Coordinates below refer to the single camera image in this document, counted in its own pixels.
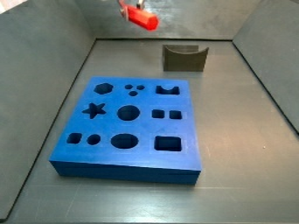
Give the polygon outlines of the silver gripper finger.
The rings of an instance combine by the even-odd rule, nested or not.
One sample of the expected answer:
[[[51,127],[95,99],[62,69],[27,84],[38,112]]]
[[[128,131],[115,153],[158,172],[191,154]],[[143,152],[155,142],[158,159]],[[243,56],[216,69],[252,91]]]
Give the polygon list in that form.
[[[119,3],[119,6],[120,6],[120,14],[122,14],[123,18],[128,18],[126,0],[118,0],[118,3]]]
[[[136,8],[143,10],[146,7],[146,0],[138,0],[136,2]]]

